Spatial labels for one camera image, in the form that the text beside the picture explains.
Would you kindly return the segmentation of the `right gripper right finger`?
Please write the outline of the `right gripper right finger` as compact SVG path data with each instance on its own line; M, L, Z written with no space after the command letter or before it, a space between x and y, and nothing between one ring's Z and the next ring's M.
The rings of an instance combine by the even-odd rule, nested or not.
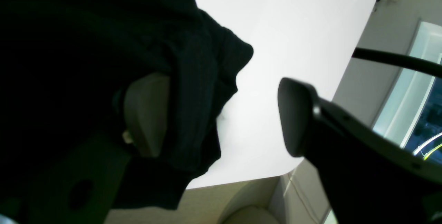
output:
M278 87L283 139L316 167L340 224L440 224L441 166L374 133L310 84Z

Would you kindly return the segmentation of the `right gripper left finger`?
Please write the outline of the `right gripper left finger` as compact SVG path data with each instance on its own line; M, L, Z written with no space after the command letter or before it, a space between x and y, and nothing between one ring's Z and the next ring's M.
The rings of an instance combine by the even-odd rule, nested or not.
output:
M101 224L131 158L158 157L167 130L170 76L151 73L128 86L119 116L80 140L1 136L2 224Z

